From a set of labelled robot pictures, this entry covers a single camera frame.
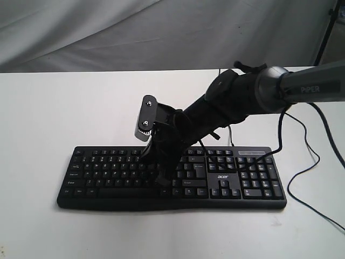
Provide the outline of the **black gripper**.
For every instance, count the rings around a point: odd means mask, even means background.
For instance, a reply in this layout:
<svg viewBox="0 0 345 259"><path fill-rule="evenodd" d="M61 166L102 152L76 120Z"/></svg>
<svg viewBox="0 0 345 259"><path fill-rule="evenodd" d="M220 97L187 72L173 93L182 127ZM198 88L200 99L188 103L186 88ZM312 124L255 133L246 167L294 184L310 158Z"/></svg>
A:
<svg viewBox="0 0 345 259"><path fill-rule="evenodd" d="M229 103L200 97L185 110L157 104L156 162L160 164L155 180L169 186L183 152L219 127L229 125ZM150 140L140 155L140 163L155 161L155 143Z"/></svg>

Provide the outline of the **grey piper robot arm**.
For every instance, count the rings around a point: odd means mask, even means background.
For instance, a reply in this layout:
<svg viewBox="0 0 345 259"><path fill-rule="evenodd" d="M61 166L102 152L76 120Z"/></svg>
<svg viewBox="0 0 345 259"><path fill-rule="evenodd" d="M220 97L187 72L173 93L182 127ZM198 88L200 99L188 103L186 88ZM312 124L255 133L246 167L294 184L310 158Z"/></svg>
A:
<svg viewBox="0 0 345 259"><path fill-rule="evenodd" d="M135 130L135 136L147 143L140 161L159 163L163 174L156 182L166 186L184 151L216 129L251 115L282 115L297 103L336 101L344 101L344 61L298 72L235 62L234 70L222 72L184 110L161 104L151 95L143 97Z"/></svg>

